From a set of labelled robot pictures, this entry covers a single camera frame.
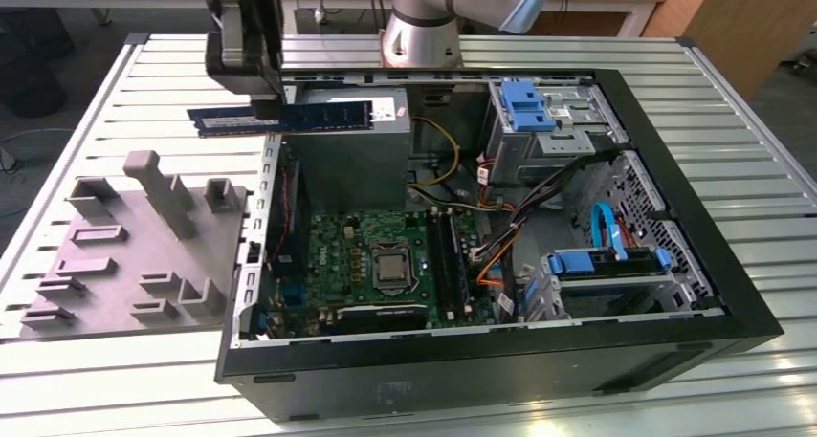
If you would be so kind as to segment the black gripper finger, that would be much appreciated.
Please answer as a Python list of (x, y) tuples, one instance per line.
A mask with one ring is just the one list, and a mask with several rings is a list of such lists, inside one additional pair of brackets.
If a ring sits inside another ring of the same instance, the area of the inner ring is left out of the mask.
[(222, 37), (207, 33), (205, 66), (209, 77), (231, 93), (250, 97), (254, 115), (261, 120), (279, 120), (285, 105), (279, 75), (266, 74), (258, 60), (241, 60), (230, 66), (222, 57)]

